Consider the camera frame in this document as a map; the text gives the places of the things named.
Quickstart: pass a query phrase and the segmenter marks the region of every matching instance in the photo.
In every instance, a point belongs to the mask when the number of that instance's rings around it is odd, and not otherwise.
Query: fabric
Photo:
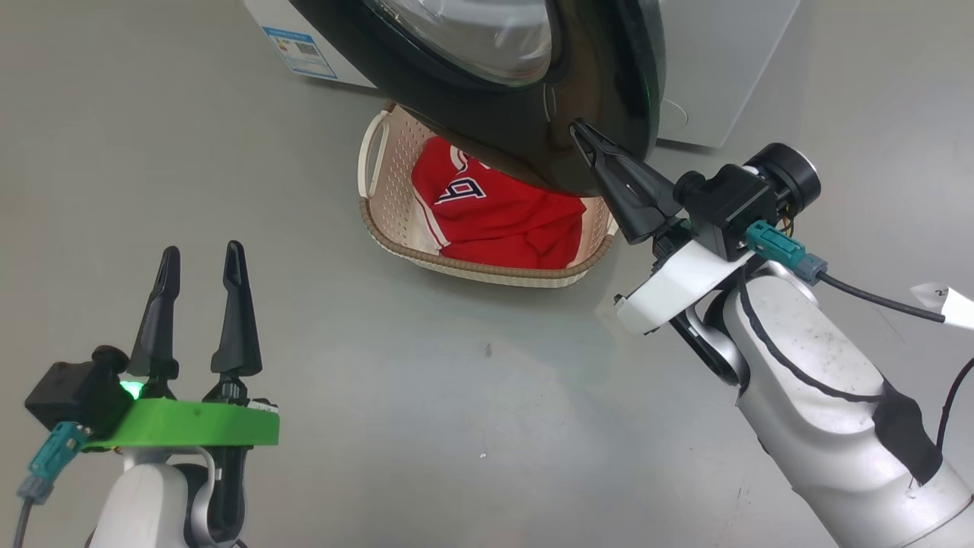
[[[418,212],[440,254],[512,268],[560,269],[579,252],[579,198],[492,170],[442,137],[427,141],[412,173]]]

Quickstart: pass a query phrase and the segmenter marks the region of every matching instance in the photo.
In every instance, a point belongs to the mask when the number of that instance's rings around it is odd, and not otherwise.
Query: basket handle
[[[386,155],[386,143],[389,141],[389,123],[386,118],[391,113],[383,110],[368,125],[365,130],[365,137],[362,138],[362,146],[358,150],[358,195],[366,200],[375,194],[375,186],[379,182],[379,168],[382,166],[383,157]],[[375,134],[382,129],[382,140],[379,142],[379,152],[375,156],[375,165],[369,166],[368,156],[375,142]]]

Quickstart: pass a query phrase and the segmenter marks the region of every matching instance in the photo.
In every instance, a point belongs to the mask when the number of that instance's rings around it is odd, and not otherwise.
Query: door glass
[[[542,79],[551,61],[544,0],[367,0],[462,69],[512,87]]]

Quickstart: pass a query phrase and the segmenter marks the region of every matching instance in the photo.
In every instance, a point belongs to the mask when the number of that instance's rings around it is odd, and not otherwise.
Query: teal connector
[[[749,226],[745,238],[749,250],[767,260],[780,262],[807,284],[814,286],[818,283],[818,273],[828,270],[827,262],[808,253],[801,242],[763,220]]]
[[[44,504],[51,495],[57,476],[81,452],[90,430],[74,422],[60,422],[48,441],[37,451],[27,470],[30,475],[20,484],[17,496],[34,504]]]
[[[747,247],[752,252],[795,270],[807,252],[805,246],[767,222],[759,220],[747,228]]]

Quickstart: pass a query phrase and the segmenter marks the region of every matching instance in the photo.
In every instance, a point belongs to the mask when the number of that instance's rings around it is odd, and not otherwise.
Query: laundry basket
[[[410,247],[414,212],[412,171],[433,132],[403,108],[390,104],[372,120],[358,154],[362,220],[386,251],[423,268],[488,284],[563,288],[574,284],[612,246],[616,223],[601,198],[582,198],[579,254],[568,268],[536,270],[467,262]]]

